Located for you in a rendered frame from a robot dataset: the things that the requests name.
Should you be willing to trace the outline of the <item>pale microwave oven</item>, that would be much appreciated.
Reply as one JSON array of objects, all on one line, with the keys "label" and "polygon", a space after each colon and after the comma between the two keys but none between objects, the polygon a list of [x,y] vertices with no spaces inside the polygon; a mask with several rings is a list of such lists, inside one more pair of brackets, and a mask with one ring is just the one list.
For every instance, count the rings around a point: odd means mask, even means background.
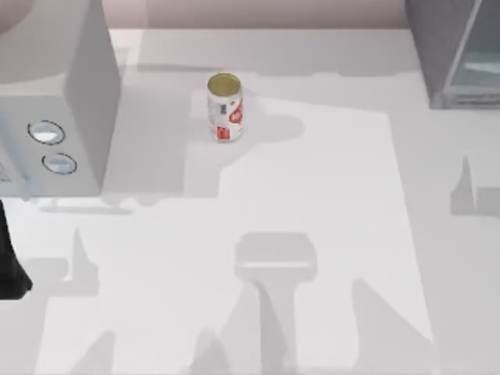
[{"label": "pale microwave oven", "polygon": [[[0,0],[0,198],[100,194],[120,103],[121,79],[102,0]],[[27,125],[66,133],[43,145]],[[42,165],[64,153],[70,175]]]}]

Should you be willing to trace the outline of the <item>grey cabinet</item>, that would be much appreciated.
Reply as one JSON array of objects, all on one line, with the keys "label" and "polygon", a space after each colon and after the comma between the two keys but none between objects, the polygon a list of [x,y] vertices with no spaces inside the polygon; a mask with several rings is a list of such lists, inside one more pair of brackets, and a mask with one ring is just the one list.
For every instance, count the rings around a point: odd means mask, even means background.
[{"label": "grey cabinet", "polygon": [[500,0],[405,0],[432,109],[500,110]]}]

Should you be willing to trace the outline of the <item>small microwave knob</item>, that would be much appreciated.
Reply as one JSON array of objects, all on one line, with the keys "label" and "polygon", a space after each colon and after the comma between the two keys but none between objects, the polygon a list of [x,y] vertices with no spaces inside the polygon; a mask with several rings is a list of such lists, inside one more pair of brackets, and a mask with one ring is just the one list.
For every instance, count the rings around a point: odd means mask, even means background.
[{"label": "small microwave knob", "polygon": [[57,175],[70,175],[77,170],[77,162],[64,153],[45,155],[41,162],[46,170]]}]

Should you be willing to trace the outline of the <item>large microwave knob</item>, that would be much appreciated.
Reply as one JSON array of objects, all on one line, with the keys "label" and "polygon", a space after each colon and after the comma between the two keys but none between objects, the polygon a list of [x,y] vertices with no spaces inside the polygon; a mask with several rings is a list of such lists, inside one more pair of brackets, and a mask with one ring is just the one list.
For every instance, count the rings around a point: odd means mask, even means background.
[{"label": "large microwave knob", "polygon": [[27,131],[32,139],[43,145],[57,145],[66,138],[64,129],[50,120],[29,123]]}]

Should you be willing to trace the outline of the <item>red and white can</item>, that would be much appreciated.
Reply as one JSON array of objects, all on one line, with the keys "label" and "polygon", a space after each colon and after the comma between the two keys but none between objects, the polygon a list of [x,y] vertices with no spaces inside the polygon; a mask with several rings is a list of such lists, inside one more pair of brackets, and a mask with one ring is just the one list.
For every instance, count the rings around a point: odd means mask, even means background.
[{"label": "red and white can", "polygon": [[243,134],[243,89],[231,73],[217,73],[207,82],[209,128],[221,142],[236,141]]}]

